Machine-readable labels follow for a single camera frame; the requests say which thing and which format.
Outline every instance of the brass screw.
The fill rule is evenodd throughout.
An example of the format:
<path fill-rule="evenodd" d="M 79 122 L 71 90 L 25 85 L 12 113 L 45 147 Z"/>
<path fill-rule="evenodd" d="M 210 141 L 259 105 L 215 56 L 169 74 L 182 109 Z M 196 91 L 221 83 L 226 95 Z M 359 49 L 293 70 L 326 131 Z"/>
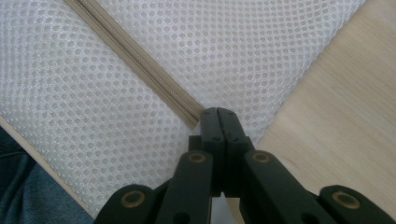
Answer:
<path fill-rule="evenodd" d="M 203 162 L 206 160 L 206 157 L 201 153 L 194 153 L 189 156 L 189 161 L 192 162 Z"/>
<path fill-rule="evenodd" d="M 332 199 L 346 208 L 358 209 L 361 207 L 361 203 L 357 198 L 341 190 L 334 192 L 332 194 Z"/>
<path fill-rule="evenodd" d="M 142 204 L 145 199 L 145 193 L 140 190 L 132 190 L 122 195 L 121 204 L 126 208 L 135 208 Z"/>
<path fill-rule="evenodd" d="M 257 152 L 253 154 L 253 160 L 257 161 L 257 162 L 268 162 L 270 160 L 270 158 L 268 157 L 267 154 L 263 153 L 263 152 Z"/>

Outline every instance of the white mesh fabric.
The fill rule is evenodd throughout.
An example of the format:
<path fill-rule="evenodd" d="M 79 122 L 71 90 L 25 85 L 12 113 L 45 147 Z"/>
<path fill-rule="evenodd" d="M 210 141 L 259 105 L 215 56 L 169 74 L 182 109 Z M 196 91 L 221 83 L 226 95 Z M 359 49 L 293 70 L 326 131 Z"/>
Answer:
<path fill-rule="evenodd" d="M 92 215 L 170 177 L 190 129 L 68 5 L 2 1 L 0 16 L 0 114 Z"/>
<path fill-rule="evenodd" d="M 102 1 L 203 106 L 257 141 L 363 0 Z M 0 115 L 96 215 L 168 178 L 190 131 L 62 0 L 0 1 Z"/>
<path fill-rule="evenodd" d="M 99 2 L 195 100 L 236 112 L 257 143 L 363 0 Z"/>

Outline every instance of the wooden table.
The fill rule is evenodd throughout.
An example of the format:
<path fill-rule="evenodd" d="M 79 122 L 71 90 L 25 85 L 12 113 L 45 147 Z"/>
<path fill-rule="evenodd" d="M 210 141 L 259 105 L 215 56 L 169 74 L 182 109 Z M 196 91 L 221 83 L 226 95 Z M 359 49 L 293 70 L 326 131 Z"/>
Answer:
<path fill-rule="evenodd" d="M 258 149 L 278 156 L 306 189 L 344 185 L 396 219 L 396 1 L 369 0 L 359 9 Z"/>

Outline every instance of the beige zipper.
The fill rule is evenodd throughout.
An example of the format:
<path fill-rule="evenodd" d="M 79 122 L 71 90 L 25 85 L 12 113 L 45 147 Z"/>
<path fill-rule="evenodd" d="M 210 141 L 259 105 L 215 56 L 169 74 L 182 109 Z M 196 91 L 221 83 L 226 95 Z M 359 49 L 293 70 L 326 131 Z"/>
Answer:
<path fill-rule="evenodd" d="M 204 108 L 186 93 L 95 0 L 64 0 L 190 127 Z"/>

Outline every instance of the jeans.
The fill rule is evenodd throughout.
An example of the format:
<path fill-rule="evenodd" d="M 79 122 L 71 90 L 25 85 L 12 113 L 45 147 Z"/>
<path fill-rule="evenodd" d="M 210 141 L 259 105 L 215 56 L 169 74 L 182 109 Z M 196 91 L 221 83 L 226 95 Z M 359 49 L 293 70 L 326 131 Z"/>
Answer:
<path fill-rule="evenodd" d="M 92 217 L 1 127 L 0 223 L 93 223 Z"/>

